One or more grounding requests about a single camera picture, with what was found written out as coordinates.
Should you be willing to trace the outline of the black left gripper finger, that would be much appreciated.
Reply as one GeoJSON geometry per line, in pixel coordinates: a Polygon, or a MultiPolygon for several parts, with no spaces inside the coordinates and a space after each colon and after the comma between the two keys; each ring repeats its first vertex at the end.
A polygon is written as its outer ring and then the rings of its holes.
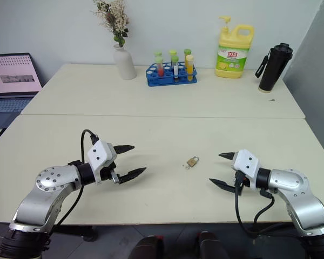
{"type": "Polygon", "coordinates": [[[118,175],[119,184],[126,183],[126,182],[128,182],[128,181],[131,181],[131,180],[135,179],[135,178],[138,177],[141,173],[143,173],[145,170],[146,170],[146,167],[143,167],[143,168],[137,168],[137,169],[134,169],[134,170],[128,172],[128,173],[127,173],[126,175],[124,175],[124,176],[119,176],[119,175],[118,175]]]}
{"type": "Polygon", "coordinates": [[[116,145],[115,146],[115,152],[117,154],[123,154],[126,153],[132,149],[134,149],[135,147],[132,145],[116,145]]]}

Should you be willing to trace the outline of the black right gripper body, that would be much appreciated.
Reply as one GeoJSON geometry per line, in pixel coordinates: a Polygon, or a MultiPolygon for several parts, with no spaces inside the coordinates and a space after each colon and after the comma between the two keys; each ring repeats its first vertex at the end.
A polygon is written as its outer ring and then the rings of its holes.
{"type": "Polygon", "coordinates": [[[249,187],[250,181],[246,177],[246,173],[250,170],[250,164],[248,165],[242,165],[242,163],[239,163],[240,168],[243,169],[243,171],[236,169],[235,167],[235,160],[232,161],[232,168],[235,170],[235,176],[234,176],[234,187],[238,189],[243,189],[244,187],[249,187]]]}

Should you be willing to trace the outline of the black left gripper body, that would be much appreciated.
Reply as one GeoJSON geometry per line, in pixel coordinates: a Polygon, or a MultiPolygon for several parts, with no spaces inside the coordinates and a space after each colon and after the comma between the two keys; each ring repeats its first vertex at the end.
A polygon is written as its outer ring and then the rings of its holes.
{"type": "Polygon", "coordinates": [[[100,177],[102,181],[112,180],[114,183],[119,183],[119,176],[115,173],[114,169],[116,168],[115,159],[119,153],[119,147],[113,147],[116,155],[109,162],[106,162],[105,166],[100,170],[100,177]]]}

